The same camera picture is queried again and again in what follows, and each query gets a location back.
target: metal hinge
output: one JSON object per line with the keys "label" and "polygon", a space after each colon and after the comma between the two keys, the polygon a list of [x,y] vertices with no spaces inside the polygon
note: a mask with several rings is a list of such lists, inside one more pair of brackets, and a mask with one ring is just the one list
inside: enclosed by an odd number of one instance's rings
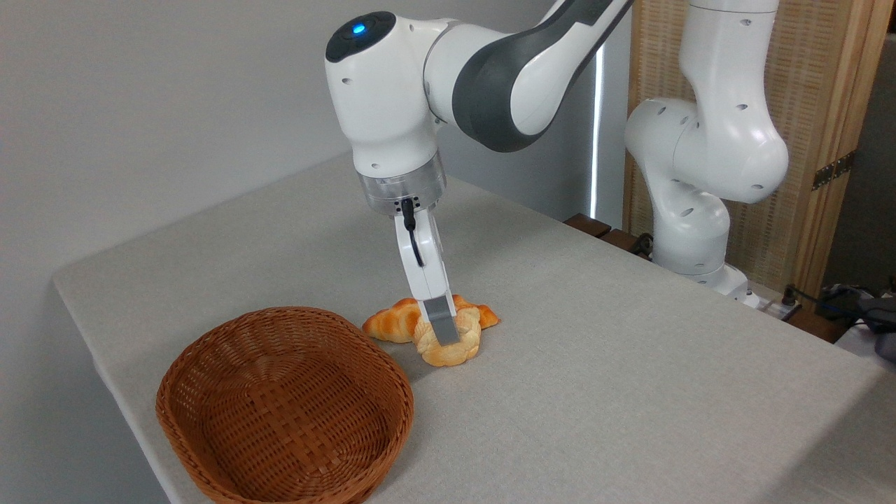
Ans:
{"label": "metal hinge", "polygon": [[831,183],[832,180],[840,178],[843,174],[849,172],[855,159],[856,151],[853,151],[816,171],[815,180],[812,182],[812,190],[815,191],[819,187],[825,186]]}

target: woven screen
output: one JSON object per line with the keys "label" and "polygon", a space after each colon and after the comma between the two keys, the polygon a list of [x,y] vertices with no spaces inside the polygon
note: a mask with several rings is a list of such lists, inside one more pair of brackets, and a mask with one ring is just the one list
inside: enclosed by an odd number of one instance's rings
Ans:
{"label": "woven screen", "polygon": [[[653,97],[694,100],[678,69],[678,48],[688,3],[635,3],[630,111]],[[727,261],[752,281],[782,289],[791,281],[818,158],[819,136],[830,98],[849,2],[781,0],[765,70],[771,118],[787,142],[788,175],[759,204],[726,202],[731,215]],[[631,156],[626,162],[625,223],[632,234],[652,229],[650,196]]]}

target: croissant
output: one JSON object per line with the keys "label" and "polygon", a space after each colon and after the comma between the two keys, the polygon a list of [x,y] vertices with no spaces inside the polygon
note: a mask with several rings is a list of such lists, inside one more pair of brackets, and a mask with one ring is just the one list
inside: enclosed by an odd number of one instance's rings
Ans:
{"label": "croissant", "polygon": [[423,321],[417,300],[400,300],[391,308],[378,311],[362,326],[364,332],[378,340],[414,342],[423,360],[433,366],[456,366],[476,356],[482,329],[494,326],[500,318],[486,305],[475,305],[458,294],[453,295],[457,326],[461,340],[446,346],[439,344],[435,331]]}

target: basket rim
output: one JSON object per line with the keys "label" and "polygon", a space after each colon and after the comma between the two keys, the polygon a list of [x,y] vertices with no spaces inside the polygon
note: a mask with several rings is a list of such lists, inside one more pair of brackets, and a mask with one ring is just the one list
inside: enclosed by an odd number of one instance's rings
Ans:
{"label": "basket rim", "polygon": [[[389,472],[392,465],[394,464],[395,459],[398,458],[399,453],[408,440],[411,427],[413,425],[414,396],[407,375],[405,374],[404,370],[398,365],[395,359],[393,359],[391,355],[389,355],[386,351],[384,351],[376,343],[374,343],[369,337],[367,337],[367,335],[357,326],[337,313],[323,308],[308,306],[280,306],[261,308],[246,312],[243,315],[232,318],[227,322],[215,326],[211,330],[205,332],[205,334],[203,334],[184,348],[184,350],[177,356],[174,362],[172,362],[171,366],[168,368],[168,371],[166,371],[164,377],[162,378],[159,389],[156,393],[155,408],[159,424],[162,427],[162,430],[165,432],[166,438],[168,438],[168,442],[174,449],[178,460],[180,460],[181,464],[190,475],[190,478],[199,487],[199,489],[206,494],[206,496],[216,501],[216,498],[220,497],[223,499],[233,500],[236,502],[244,502],[247,504],[271,504],[269,501],[252,500],[239,494],[235,494],[232,491],[228,491],[208,475],[204,466],[200,464],[199,457],[196,456],[195,451],[190,446],[191,443],[185,436],[181,426],[176,422],[173,414],[171,413],[171,402],[174,400],[174,396],[172,395],[171,391],[173,387],[179,382],[179,380],[184,376],[184,374],[188,371],[189,365],[199,358],[200,353],[197,350],[209,345],[214,345],[220,338],[225,337],[229,330],[232,330],[233,327],[238,326],[248,318],[259,316],[263,317],[274,313],[312,313],[316,316],[327,317],[331,321],[345,326],[345,328],[349,332],[358,336],[358,344],[372,351],[373,354],[378,358],[378,361],[383,364],[388,372],[392,374],[399,382],[400,386],[396,389],[396,392],[403,395],[405,399],[404,404],[407,405],[407,410],[403,412],[401,420],[398,423],[396,433],[390,438],[386,449],[371,463],[370,466],[366,467],[363,471],[359,471],[356,476],[343,483],[339,490],[324,491],[318,495],[315,495],[314,497],[301,500],[286,500],[278,502],[282,504],[312,504],[316,502],[326,502],[336,498],[345,498],[346,500],[350,500],[352,497],[357,496],[364,491],[370,490],[371,486],[378,485],[378,481],[381,481],[385,477],[385,475]],[[386,467],[385,473],[381,473],[383,467]]]}

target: white wall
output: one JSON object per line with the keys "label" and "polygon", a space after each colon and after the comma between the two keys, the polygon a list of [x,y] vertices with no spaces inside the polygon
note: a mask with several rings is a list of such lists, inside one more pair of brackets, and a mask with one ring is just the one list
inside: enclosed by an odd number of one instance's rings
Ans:
{"label": "white wall", "polygon": [[[551,4],[0,3],[0,503],[165,501],[50,286],[55,270],[345,152],[323,48],[348,18],[388,9],[516,31]],[[513,180],[508,196],[555,217],[581,211],[587,82],[574,96],[529,153],[498,159],[443,133],[448,170]]]}

